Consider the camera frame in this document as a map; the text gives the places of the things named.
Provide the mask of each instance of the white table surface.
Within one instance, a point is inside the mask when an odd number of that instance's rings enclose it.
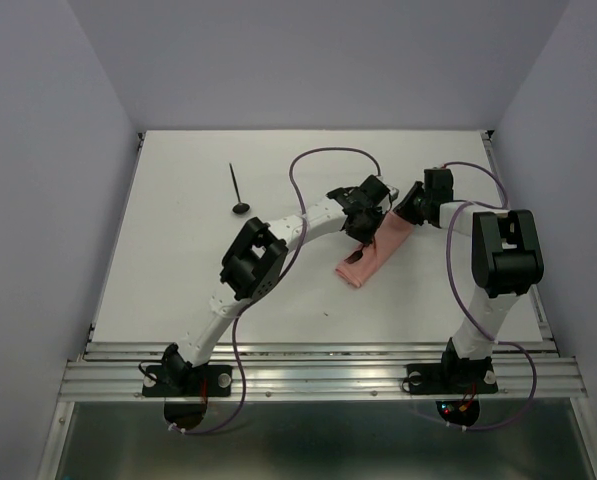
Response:
[[[243,218],[229,176],[232,162],[247,218],[274,220],[298,211],[287,172],[305,150],[350,146],[382,165],[401,199],[423,170],[448,161],[489,168],[478,132],[437,131],[193,131],[147,133],[96,318],[95,342],[170,342],[194,322],[218,282],[220,261]],[[499,204],[481,172],[453,167],[456,198]],[[375,173],[353,153],[306,157],[296,168],[306,202]],[[239,340],[248,343],[445,342],[462,314],[447,281],[446,232],[418,227],[389,262],[355,290],[334,267],[355,247],[344,233],[308,244],[292,272],[243,317]],[[456,234],[454,268],[469,302],[474,282],[470,239]],[[505,322],[501,339],[540,341],[529,296]],[[228,332],[223,337],[229,341]]]

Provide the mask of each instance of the pink cloth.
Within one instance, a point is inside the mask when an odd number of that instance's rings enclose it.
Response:
[[[411,223],[393,212],[387,212],[372,244],[365,248],[359,245],[338,264],[336,273],[354,287],[362,287],[413,231]]]

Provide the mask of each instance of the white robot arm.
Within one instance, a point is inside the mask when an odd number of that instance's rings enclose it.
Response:
[[[307,243],[323,235],[340,232],[347,221],[347,214],[336,200],[325,197],[307,209],[305,219],[307,220],[305,243]],[[302,228],[303,222],[300,215],[291,215],[269,222],[269,232],[286,243],[288,253],[295,250]],[[219,284],[209,301],[206,317],[194,319],[205,325],[200,337],[194,340],[187,335],[179,342],[179,352],[182,357],[194,366],[207,363],[216,343],[238,316],[238,312],[252,302],[252,298],[236,300],[234,291],[228,284]]]
[[[220,284],[204,317],[194,318],[202,325],[198,338],[189,333],[171,344],[162,357],[161,383],[179,386],[189,383],[194,371],[206,366],[220,337],[248,305],[267,295],[278,283],[287,254],[323,235],[345,231],[368,245],[385,215],[387,203],[398,190],[370,175],[360,186],[329,192],[305,215],[291,215],[263,223],[252,218],[245,223],[222,260]],[[303,220],[306,225],[304,238]]]
[[[449,339],[441,362],[407,365],[403,385],[413,395],[456,394],[469,387],[479,394],[497,392],[491,363],[495,339],[518,298],[543,275],[533,215],[528,210],[455,202],[453,176],[446,168],[425,170],[424,184],[416,182],[394,211],[413,224],[428,222],[471,236],[471,270],[477,285],[468,315]],[[450,248],[448,241],[448,259]],[[449,262],[448,268],[455,288]]]

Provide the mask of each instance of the gray wall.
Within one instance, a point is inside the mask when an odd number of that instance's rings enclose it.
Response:
[[[540,292],[597,418],[597,0],[572,0],[494,139],[514,206],[536,214]]]
[[[33,478],[136,134],[64,0],[0,2],[0,478]]]
[[[70,0],[146,128],[492,128],[564,0]]]

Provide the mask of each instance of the purple cable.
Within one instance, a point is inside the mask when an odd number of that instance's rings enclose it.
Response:
[[[476,165],[475,163],[470,163],[470,162],[447,162],[443,165],[443,168],[448,167],[450,165],[462,165],[464,167],[471,167],[471,168],[475,168],[476,170],[480,170],[482,173],[489,176],[489,178],[491,178],[496,183],[496,186],[498,187],[498,189],[500,190],[500,193],[502,195],[502,207],[495,207],[495,206],[488,205],[486,203],[480,203],[480,202],[471,202],[471,203],[475,203],[476,205],[481,205],[481,206],[487,207],[487,208],[507,208],[507,206],[509,205],[509,197],[507,196],[507,190],[505,189],[505,186],[502,184],[500,179],[494,173],[490,172],[489,170],[487,170],[484,167],[481,167],[480,165]]]
[[[302,249],[302,246],[305,243],[305,238],[307,236],[307,219],[305,218],[305,215],[307,213],[307,207],[305,206],[305,200],[302,197],[302,193],[300,192],[300,188],[298,187],[298,183],[296,183],[296,179],[294,178],[294,167],[296,166],[296,164],[298,163],[298,161],[301,158],[304,158],[304,157],[306,157],[308,155],[312,155],[314,153],[320,153],[320,152],[352,152],[352,153],[359,153],[359,154],[364,155],[365,157],[369,158],[369,160],[371,160],[374,163],[374,165],[376,166],[376,170],[378,172],[377,173],[378,176],[380,176],[381,173],[382,173],[382,171],[380,169],[380,164],[378,163],[378,160],[376,160],[369,153],[365,152],[364,150],[360,150],[358,148],[352,148],[352,147],[321,147],[321,148],[314,148],[313,150],[308,150],[308,151],[306,151],[304,153],[301,153],[296,158],[294,158],[294,160],[291,162],[291,165],[289,166],[289,181],[291,182],[291,185],[294,187],[294,190],[296,191],[296,197],[298,197],[298,203],[300,204],[300,213],[302,214],[302,230],[300,231],[300,236],[298,237],[298,242],[296,243],[296,249],[294,250],[294,254],[292,255],[292,257],[289,260],[289,263],[287,264],[287,266],[285,267],[285,269],[282,271],[282,273],[278,277],[278,283],[280,283],[280,281],[283,278],[285,278],[285,276],[287,275],[287,273],[289,273],[289,270],[291,269],[291,267],[293,267],[294,263],[296,263],[296,259],[298,258],[298,254],[300,253],[300,250]],[[240,396],[240,401],[238,402],[238,406],[236,407],[236,409],[222,423],[216,425],[215,427],[211,427],[211,428],[209,428],[207,430],[203,430],[201,432],[195,432],[193,430],[185,430],[185,431],[183,431],[181,428],[179,428],[178,426],[176,426],[174,424],[169,424],[169,428],[171,428],[172,430],[174,430],[174,431],[176,431],[178,433],[182,433],[184,435],[207,435],[207,434],[215,433],[218,430],[222,430],[223,428],[225,428],[242,411],[243,407],[245,406],[245,398],[247,396],[247,380],[245,378],[245,369],[244,369],[244,367],[242,365],[242,360],[240,359],[240,352],[238,352],[238,341],[236,340],[236,330],[238,328],[238,321],[240,320],[240,317],[242,317],[243,313],[245,313],[247,310],[249,310],[249,308],[251,308],[252,306],[254,306],[256,303],[257,302],[252,302],[249,305],[245,305],[237,313],[236,318],[234,319],[234,323],[233,323],[233,325],[231,327],[231,343],[233,345],[234,357],[236,358],[236,364],[238,365],[238,371],[240,372],[240,378],[241,378],[241,382],[242,382],[242,394]]]

